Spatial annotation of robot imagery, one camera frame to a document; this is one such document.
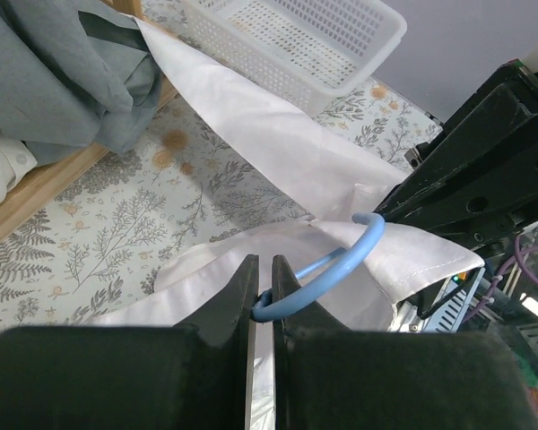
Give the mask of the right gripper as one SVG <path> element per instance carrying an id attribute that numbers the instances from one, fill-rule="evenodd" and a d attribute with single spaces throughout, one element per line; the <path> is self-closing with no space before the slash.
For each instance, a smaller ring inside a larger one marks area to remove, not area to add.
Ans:
<path id="1" fill-rule="evenodd" d="M 498 250 L 538 222 L 538 72 L 502 65 L 406 158 L 413 172 L 376 213 L 472 251 Z"/>

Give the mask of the white plastic basket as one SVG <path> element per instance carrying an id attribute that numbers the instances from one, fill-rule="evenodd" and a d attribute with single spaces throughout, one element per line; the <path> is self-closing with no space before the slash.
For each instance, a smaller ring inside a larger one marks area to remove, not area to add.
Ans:
<path id="1" fill-rule="evenodd" d="M 195 39 L 310 116 L 365 82 L 407 31 L 382 1 L 185 1 Z"/>

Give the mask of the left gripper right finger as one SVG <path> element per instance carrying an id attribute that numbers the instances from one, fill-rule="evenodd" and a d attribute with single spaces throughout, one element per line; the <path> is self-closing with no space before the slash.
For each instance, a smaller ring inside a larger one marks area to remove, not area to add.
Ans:
<path id="1" fill-rule="evenodd" d="M 280 429 L 535 429 L 510 351 L 479 332 L 353 331 L 313 303 L 273 323 Z"/>

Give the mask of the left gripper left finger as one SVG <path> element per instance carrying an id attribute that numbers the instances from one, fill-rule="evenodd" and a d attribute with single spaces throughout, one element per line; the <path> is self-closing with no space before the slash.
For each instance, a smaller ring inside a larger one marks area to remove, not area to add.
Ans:
<path id="1" fill-rule="evenodd" d="M 0 429 L 243 429 L 259 260 L 170 327 L 0 334 Z"/>

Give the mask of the blue wire hanger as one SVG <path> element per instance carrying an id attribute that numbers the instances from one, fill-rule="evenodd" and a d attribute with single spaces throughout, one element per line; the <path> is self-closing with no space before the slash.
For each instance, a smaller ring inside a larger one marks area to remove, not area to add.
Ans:
<path id="1" fill-rule="evenodd" d="M 307 285 L 291 295 L 273 301 L 273 293 L 266 290 L 259 297 L 252 309 L 252 320 L 256 323 L 268 323 L 290 317 L 314 303 L 338 283 L 346 279 L 374 249 L 385 231 L 385 220 L 376 213 L 355 213 L 353 223 L 367 228 L 351 248 L 339 247 L 294 272 L 294 279 L 300 280 L 318 269 L 331 263 L 325 271 L 311 280 Z"/>

